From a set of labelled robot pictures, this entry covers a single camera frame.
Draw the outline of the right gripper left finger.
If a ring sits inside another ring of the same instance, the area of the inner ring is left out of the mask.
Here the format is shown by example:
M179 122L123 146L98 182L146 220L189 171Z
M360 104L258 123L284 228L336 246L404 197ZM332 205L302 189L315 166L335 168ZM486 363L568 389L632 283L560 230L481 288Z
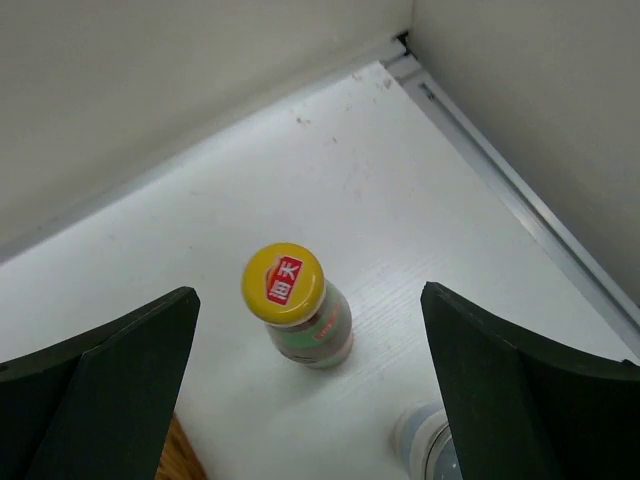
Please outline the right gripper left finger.
M152 479L200 310L180 287L1 365L4 479Z

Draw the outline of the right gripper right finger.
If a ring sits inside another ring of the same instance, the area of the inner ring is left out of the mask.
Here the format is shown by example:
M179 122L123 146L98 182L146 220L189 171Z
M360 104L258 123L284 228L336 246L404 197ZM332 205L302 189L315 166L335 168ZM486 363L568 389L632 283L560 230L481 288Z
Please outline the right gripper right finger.
M421 294L466 479L636 479L639 367L502 319L447 287Z

